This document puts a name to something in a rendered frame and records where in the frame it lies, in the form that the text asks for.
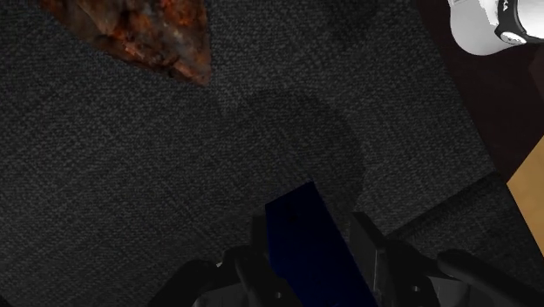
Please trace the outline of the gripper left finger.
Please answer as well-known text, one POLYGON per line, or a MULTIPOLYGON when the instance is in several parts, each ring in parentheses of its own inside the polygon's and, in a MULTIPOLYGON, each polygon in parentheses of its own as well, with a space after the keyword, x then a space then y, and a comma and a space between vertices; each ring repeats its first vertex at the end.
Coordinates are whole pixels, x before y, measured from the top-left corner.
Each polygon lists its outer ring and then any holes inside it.
POLYGON ((147 307, 303 307, 269 264, 266 217, 255 215, 249 245, 226 250, 219 263, 183 264, 147 307))

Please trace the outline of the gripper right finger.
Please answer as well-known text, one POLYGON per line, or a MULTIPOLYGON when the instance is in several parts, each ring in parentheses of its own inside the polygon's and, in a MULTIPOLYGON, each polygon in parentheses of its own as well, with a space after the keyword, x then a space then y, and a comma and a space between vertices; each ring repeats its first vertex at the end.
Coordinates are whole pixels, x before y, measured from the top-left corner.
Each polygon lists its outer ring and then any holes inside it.
POLYGON ((544 294, 470 253, 431 259, 385 238, 363 212, 351 214, 350 249, 379 307, 544 307, 544 294))

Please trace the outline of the dark blue rectangular box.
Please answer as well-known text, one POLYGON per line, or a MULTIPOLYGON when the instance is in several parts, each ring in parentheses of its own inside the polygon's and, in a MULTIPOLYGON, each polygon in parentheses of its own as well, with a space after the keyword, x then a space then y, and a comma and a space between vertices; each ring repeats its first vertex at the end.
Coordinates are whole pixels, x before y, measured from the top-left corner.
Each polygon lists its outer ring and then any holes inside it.
POLYGON ((314 183, 265 211, 271 268, 303 307, 378 307, 314 183))

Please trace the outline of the dark grey fabric sofa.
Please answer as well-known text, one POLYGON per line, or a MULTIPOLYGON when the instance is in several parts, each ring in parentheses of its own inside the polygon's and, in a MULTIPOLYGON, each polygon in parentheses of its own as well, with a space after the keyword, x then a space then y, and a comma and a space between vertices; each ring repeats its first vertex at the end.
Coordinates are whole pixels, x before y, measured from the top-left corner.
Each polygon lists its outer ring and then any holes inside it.
POLYGON ((428 256, 464 249, 544 292, 544 257, 411 0, 207 0, 199 87, 0 0, 0 295, 146 307, 247 243, 307 181, 428 256))

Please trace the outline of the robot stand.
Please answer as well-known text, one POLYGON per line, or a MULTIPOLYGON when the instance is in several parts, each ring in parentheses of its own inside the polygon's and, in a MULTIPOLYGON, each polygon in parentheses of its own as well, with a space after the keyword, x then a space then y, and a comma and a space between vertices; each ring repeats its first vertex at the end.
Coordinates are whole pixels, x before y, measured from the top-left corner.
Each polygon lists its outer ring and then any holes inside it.
POLYGON ((447 0, 412 0, 424 27, 486 149, 509 181, 544 137, 544 98, 530 72, 540 56, 537 46, 523 46, 485 57, 473 56, 454 42, 447 0))

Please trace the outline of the rust brown mottled cushion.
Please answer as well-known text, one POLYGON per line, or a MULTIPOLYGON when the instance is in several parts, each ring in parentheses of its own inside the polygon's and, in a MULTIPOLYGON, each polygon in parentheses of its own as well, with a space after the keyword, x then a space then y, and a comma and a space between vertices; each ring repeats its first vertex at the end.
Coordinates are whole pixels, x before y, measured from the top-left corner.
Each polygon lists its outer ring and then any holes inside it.
POLYGON ((207 85, 204 0, 37 0, 77 38, 126 63, 207 85))

